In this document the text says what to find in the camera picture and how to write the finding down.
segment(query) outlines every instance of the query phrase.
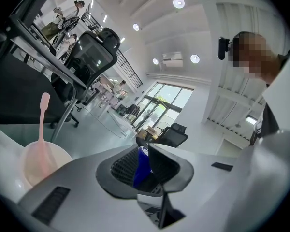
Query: floor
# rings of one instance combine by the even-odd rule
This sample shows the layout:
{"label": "floor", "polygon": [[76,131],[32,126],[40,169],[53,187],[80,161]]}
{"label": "floor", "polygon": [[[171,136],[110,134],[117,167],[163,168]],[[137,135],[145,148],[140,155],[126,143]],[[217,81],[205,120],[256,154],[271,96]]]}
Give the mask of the floor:
{"label": "floor", "polygon": [[[17,50],[14,55],[23,60]],[[30,60],[28,65],[40,71],[42,66],[38,62]],[[99,153],[120,146],[130,146],[135,143],[135,133],[128,128],[120,126],[113,109],[105,113],[99,119],[102,109],[98,106],[99,101],[93,100],[91,104],[80,112],[73,110],[73,115],[79,120],[79,126],[74,127],[73,120],[64,123],[55,144],[65,149],[73,159]],[[0,125],[0,130],[7,134],[22,146],[37,141],[39,137],[39,125]],[[49,124],[44,125],[44,139],[49,141],[53,133]]]}

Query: cardboard box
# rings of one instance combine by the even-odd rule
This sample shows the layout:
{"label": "cardboard box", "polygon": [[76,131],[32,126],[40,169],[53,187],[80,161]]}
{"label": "cardboard box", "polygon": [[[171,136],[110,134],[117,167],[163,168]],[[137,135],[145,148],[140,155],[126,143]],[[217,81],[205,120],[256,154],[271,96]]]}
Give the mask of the cardboard box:
{"label": "cardboard box", "polygon": [[147,132],[144,129],[139,130],[139,132],[136,134],[137,137],[145,139],[147,136]]}

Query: black railing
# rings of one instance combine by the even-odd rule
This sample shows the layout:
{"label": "black railing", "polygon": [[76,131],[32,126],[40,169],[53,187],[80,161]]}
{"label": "black railing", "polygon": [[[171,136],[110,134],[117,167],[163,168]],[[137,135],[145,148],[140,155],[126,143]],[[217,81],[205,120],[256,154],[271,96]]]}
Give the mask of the black railing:
{"label": "black railing", "polygon": [[[95,34],[99,34],[103,28],[101,25],[93,18],[93,16],[89,12],[85,12],[81,20],[85,23],[85,25],[89,28],[89,30],[93,31]],[[120,50],[116,52],[117,55],[117,63],[121,67],[122,71],[127,75],[133,85],[138,88],[143,83],[139,76],[135,73],[134,69],[131,67],[125,56],[122,54]]]}

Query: blue object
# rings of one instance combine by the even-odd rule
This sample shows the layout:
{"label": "blue object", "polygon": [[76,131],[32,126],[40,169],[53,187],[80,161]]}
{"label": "blue object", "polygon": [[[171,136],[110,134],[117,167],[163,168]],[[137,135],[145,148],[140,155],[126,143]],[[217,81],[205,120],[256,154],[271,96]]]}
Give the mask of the blue object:
{"label": "blue object", "polygon": [[137,187],[150,173],[148,149],[144,146],[139,147],[139,166],[134,175],[133,187]]}

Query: person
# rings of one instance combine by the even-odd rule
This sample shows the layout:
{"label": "person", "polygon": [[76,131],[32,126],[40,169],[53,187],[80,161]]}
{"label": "person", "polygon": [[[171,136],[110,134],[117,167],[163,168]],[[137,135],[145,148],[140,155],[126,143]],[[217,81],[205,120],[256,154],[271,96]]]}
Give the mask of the person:
{"label": "person", "polygon": [[136,128],[135,128],[135,131],[138,131],[139,128],[142,126],[142,124],[145,123],[145,121],[149,118],[150,116],[150,109],[148,109],[147,111],[144,111],[142,116],[143,116],[143,119],[137,124]]}
{"label": "person", "polygon": [[[229,48],[229,61],[233,67],[244,70],[249,78],[258,78],[269,87],[275,80],[290,56],[274,54],[267,45],[266,39],[253,32],[240,32],[232,40]],[[250,145],[254,145],[257,138],[275,133],[279,129],[277,121],[266,104],[259,120],[254,125],[250,138]]]}
{"label": "person", "polygon": [[79,10],[85,5],[83,1],[75,1],[74,3],[73,7],[64,11],[61,11],[61,8],[54,9],[54,13],[58,14],[56,19],[42,28],[42,33],[48,40],[51,40],[60,32],[64,20],[78,16]]}
{"label": "person", "polygon": [[75,33],[75,34],[72,34],[70,38],[63,40],[59,51],[56,53],[56,58],[58,59],[61,58],[62,55],[65,54],[69,50],[69,47],[72,46],[76,42],[76,39],[77,39],[77,35]]}
{"label": "person", "polygon": [[126,84],[126,81],[123,80],[120,84],[115,85],[114,88],[113,88],[113,92],[114,92],[116,95],[119,94],[119,93],[122,91],[123,86],[124,86],[125,84]]}

